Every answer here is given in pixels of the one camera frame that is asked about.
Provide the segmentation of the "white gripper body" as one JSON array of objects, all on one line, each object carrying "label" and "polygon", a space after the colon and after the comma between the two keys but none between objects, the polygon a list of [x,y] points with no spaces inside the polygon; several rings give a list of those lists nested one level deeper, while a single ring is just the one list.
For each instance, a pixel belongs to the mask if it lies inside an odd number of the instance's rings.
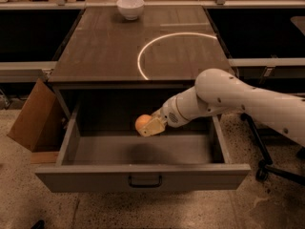
[{"label": "white gripper body", "polygon": [[178,110],[176,96],[169,98],[162,105],[160,114],[170,127],[178,128],[188,123],[188,120]]}]

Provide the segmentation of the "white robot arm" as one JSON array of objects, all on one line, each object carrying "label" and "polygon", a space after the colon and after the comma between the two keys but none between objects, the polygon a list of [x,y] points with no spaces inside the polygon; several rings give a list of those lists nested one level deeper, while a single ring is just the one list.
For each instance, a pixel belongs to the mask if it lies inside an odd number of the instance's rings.
[{"label": "white robot arm", "polygon": [[169,98],[152,114],[135,121],[142,136],[157,135],[170,126],[178,128],[199,117],[241,110],[260,123],[305,146],[305,100],[250,86],[219,69],[203,71],[194,86]]}]

